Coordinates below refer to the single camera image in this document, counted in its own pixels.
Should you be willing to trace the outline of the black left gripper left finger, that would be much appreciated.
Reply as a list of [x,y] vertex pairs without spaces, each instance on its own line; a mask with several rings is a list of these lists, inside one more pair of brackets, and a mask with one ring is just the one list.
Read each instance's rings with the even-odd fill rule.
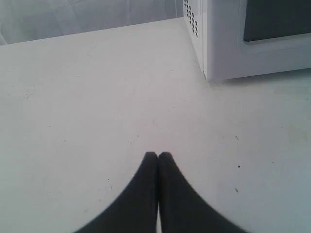
[[155,233],[158,211],[158,157],[145,153],[121,194],[78,233]]

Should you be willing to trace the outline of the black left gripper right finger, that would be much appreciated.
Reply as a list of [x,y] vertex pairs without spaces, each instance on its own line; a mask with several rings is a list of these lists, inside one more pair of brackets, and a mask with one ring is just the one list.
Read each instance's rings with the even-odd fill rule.
[[159,211],[163,233],[244,233],[206,203],[179,170],[173,156],[158,157]]

